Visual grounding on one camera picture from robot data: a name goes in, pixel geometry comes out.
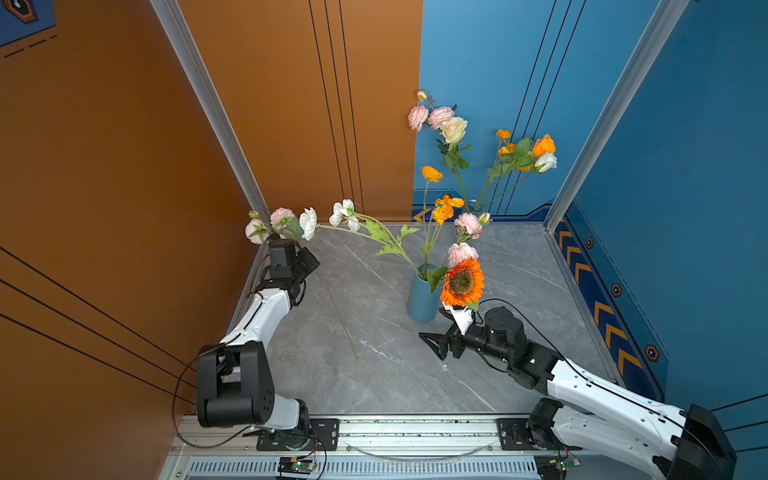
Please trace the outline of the pale pink flower spray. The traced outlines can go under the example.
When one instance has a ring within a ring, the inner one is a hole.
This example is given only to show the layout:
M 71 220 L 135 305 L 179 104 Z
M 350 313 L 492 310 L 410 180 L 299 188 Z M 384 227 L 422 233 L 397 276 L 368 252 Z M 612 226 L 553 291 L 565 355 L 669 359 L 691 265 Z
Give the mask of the pale pink flower spray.
M 419 232 L 416 227 L 404 224 L 395 232 L 377 218 L 358 212 L 351 199 L 336 202 L 326 222 L 319 221 L 314 208 L 305 208 L 297 222 L 301 238 L 305 241 L 311 240 L 318 229 L 349 233 L 375 243 L 378 246 L 375 256 L 401 257 L 419 277 L 426 280 L 426 269 L 411 259 L 404 246 L 406 237 Z

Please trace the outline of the teal cylinder vase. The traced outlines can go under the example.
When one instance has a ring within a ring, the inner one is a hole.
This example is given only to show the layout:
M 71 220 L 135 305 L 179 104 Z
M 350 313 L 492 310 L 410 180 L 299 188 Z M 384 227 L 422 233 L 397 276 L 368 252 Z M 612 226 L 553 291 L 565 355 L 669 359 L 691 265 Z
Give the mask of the teal cylinder vase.
M 440 292 L 430 290 L 427 280 L 415 274 L 408 295 L 407 313 L 416 322 L 429 322 L 438 314 L 440 304 Z

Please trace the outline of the pink carnation flower stem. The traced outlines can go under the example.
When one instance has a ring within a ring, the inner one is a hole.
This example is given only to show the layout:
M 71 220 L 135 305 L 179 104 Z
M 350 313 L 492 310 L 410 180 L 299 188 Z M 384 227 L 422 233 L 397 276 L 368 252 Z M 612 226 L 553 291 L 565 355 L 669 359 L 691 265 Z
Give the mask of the pink carnation flower stem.
M 483 234 L 483 229 L 492 222 L 491 214 L 488 212 L 482 213 L 478 217 L 480 224 L 473 227 L 469 225 L 456 226 L 454 223 L 456 237 L 454 243 L 448 249 L 448 268 L 454 268 L 455 266 L 468 259 L 478 259 L 479 254 L 477 250 L 471 245 L 471 242 L 473 240 L 479 239 Z

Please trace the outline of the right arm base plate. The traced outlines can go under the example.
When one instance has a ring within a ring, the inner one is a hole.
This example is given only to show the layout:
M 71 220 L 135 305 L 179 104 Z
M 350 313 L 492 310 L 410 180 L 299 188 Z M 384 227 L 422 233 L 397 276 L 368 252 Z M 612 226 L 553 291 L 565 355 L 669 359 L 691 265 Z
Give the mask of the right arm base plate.
M 528 418 L 503 417 L 495 420 L 497 437 L 503 451 L 530 451 L 563 453 L 565 449 L 581 451 L 575 445 L 564 444 L 555 434 L 554 421 L 535 420 L 528 425 Z

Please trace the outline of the large pink peony stem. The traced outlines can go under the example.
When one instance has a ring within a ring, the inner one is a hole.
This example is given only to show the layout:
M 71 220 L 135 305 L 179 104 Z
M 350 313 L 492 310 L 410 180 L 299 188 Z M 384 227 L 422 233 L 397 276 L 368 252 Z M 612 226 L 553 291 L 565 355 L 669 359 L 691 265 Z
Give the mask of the large pink peony stem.
M 292 210 L 280 208 L 269 219 L 260 217 L 256 212 L 251 212 L 249 216 L 246 236 L 267 249 L 267 264 L 257 274 L 256 283 L 247 294 L 249 306 L 235 327 L 234 337 L 226 344 L 242 346 L 256 342 L 266 347 L 282 319 L 303 302 L 308 278 L 319 268 L 319 261 L 308 247 L 300 244 L 303 239 L 297 222 L 299 215 Z M 278 275 L 269 265 L 268 242 L 276 238 L 296 242 L 296 263 L 290 272 L 283 275 Z

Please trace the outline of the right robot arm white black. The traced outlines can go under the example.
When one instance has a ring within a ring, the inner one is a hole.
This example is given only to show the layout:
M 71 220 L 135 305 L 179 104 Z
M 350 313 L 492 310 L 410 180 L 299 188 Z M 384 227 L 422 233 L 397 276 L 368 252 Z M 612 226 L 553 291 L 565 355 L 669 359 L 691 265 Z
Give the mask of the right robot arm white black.
M 459 307 L 440 312 L 450 328 L 419 335 L 439 359 L 473 351 L 488 365 L 501 361 L 518 385 L 542 394 L 526 422 L 537 448 L 586 449 L 653 479 L 733 478 L 738 456 L 712 411 L 665 404 L 589 372 L 548 339 L 529 339 L 531 322 L 512 305 L 483 315 Z

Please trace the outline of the cream rose stem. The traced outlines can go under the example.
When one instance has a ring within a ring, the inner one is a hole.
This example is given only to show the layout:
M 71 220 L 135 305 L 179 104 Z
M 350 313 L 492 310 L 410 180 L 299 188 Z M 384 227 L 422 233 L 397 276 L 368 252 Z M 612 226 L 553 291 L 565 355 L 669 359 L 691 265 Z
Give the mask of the cream rose stem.
M 458 116 L 442 122 L 439 126 L 441 139 L 438 140 L 438 148 L 443 156 L 444 166 L 451 171 L 457 180 L 459 192 L 464 200 L 467 200 L 467 194 L 462 179 L 462 171 L 469 168 L 469 163 L 462 157 L 462 153 L 472 148 L 471 145 L 463 142 L 467 125 L 468 122 Z

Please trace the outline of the orange sunflower stem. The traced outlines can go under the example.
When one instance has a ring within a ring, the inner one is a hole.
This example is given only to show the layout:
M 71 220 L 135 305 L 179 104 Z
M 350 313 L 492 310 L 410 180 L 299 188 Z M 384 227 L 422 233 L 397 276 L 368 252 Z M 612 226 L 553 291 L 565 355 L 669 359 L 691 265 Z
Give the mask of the orange sunflower stem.
M 440 301 L 449 307 L 475 308 L 483 296 L 485 275 L 481 263 L 469 258 L 452 268 L 427 271 L 430 291 L 440 290 Z

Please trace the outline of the white rose stem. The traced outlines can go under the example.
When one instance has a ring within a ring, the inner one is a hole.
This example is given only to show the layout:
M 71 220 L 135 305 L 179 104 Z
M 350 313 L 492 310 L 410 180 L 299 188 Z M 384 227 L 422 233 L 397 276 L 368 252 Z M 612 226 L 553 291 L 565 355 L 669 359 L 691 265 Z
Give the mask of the white rose stem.
M 557 167 L 557 158 L 551 152 L 545 152 L 543 155 L 536 157 L 533 153 L 527 154 L 509 154 L 501 157 L 499 163 L 497 163 L 492 169 L 489 170 L 489 179 L 496 179 L 499 183 L 503 178 L 511 175 L 514 171 L 520 171 L 523 173 L 514 184 L 509 184 L 508 188 L 503 191 L 497 191 L 493 197 L 486 199 L 483 202 L 478 201 L 477 206 L 480 208 L 490 207 L 497 199 L 501 199 L 508 192 L 513 191 L 520 183 L 534 174 L 542 174 L 551 169 Z

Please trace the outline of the small orange flower sprig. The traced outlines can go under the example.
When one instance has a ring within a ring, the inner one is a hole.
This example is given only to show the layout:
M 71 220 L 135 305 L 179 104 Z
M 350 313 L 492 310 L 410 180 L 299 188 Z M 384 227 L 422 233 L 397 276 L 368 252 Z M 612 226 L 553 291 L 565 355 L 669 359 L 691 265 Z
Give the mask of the small orange flower sprig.
M 509 130 L 499 129 L 496 131 L 498 146 L 492 166 L 487 170 L 486 182 L 481 189 L 476 201 L 476 207 L 480 208 L 486 201 L 486 197 L 492 189 L 500 182 L 505 175 L 505 160 L 514 154 L 516 145 L 511 141 L 512 133 Z

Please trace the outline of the pink rose branch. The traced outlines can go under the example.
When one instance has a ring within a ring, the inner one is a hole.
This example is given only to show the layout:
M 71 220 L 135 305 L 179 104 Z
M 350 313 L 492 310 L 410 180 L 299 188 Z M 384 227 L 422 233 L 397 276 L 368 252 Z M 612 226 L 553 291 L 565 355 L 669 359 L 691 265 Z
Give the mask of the pink rose branch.
M 434 131 L 436 134 L 437 149 L 440 152 L 438 148 L 438 140 L 441 139 L 439 126 L 442 122 L 448 119 L 451 119 L 454 116 L 458 116 L 456 113 L 457 106 L 456 105 L 438 106 L 434 98 L 426 90 L 423 90 L 423 89 L 420 89 L 416 92 L 416 100 L 417 100 L 416 105 L 411 108 L 411 110 L 407 115 L 408 126 L 415 133 L 420 133 L 421 131 L 427 128 Z M 471 145 L 465 141 L 465 137 L 463 139 L 463 142 L 465 144 Z

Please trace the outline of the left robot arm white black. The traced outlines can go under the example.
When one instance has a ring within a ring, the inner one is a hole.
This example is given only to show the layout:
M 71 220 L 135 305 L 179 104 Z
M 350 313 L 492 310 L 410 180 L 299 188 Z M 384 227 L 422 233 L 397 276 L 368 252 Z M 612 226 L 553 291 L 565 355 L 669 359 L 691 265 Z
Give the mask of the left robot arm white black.
M 197 419 L 206 428 L 253 426 L 299 450 L 312 438 L 308 408 L 276 393 L 266 350 L 282 319 L 303 300 L 319 262 L 294 240 L 273 234 L 266 245 L 269 264 L 252 303 L 219 344 L 202 347 L 197 356 Z

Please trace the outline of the clear ribbed glass vase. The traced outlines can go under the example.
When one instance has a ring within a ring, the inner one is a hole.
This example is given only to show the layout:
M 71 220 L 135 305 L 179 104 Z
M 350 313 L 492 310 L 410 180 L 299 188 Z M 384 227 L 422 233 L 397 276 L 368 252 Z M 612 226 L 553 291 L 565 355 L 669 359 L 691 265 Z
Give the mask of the clear ribbed glass vase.
M 468 209 L 463 209 L 462 212 L 454 220 L 456 226 L 475 226 L 480 224 L 479 217 Z

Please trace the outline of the orange poppy stem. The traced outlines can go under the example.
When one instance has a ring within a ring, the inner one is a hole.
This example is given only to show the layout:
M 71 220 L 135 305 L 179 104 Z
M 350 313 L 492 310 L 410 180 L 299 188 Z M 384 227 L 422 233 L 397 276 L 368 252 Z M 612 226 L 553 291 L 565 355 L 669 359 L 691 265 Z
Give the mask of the orange poppy stem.
M 450 194 L 445 194 L 442 197 L 437 198 L 434 201 L 433 206 L 429 207 L 427 205 L 429 187 L 432 184 L 438 184 L 442 180 L 443 174 L 431 166 L 423 167 L 421 172 L 423 178 L 426 181 L 426 186 L 422 204 L 423 213 L 425 214 L 425 240 L 422 248 L 424 261 L 420 276 L 423 280 L 427 280 L 430 256 L 434 249 L 434 245 L 437 241 L 437 237 L 441 231 L 441 228 L 447 220 L 454 216 L 456 209 L 464 206 L 465 201 L 462 198 L 452 197 Z

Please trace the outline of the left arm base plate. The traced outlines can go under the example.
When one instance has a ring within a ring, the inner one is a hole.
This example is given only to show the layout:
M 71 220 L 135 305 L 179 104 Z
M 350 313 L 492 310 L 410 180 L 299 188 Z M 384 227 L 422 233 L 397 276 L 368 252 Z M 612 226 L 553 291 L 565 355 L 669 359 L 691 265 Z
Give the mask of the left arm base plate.
M 293 430 L 268 432 L 259 436 L 260 452 L 301 452 L 317 448 L 321 453 L 337 450 L 340 436 L 338 418 L 310 418 L 308 426 Z

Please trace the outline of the large orange rose stem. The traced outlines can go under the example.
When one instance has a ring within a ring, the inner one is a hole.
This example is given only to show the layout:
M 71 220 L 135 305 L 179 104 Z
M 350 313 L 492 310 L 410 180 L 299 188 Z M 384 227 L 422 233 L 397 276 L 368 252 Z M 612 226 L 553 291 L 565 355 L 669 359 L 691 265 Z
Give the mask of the large orange rose stem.
M 554 155 L 556 153 L 556 144 L 555 144 L 554 140 L 552 139 L 552 137 L 549 136 L 549 135 L 545 135 L 544 137 L 542 137 L 542 138 L 540 138 L 538 140 L 535 140 L 535 141 L 531 140 L 529 137 L 525 137 L 525 138 L 519 140 L 518 142 L 513 142 L 513 143 L 516 145 L 516 150 L 515 150 L 514 154 L 518 154 L 518 155 L 527 154 L 527 153 L 531 152 L 536 157 L 539 157 L 539 156 L 543 155 L 545 152 L 551 152 Z M 493 197 L 494 194 L 497 191 L 503 191 L 503 190 L 507 189 L 509 184 L 514 184 L 517 181 L 517 179 L 520 176 L 522 176 L 522 175 L 523 175 L 522 172 L 514 171 L 511 175 L 506 176 L 505 178 L 503 178 L 496 185 L 496 187 L 494 189 L 492 189 L 490 191 L 490 193 L 488 194 L 486 199 L 490 199 L 491 197 Z M 476 208 L 478 210 L 480 210 L 480 211 L 486 211 L 490 207 L 486 207 L 486 208 L 477 208 L 476 207 Z

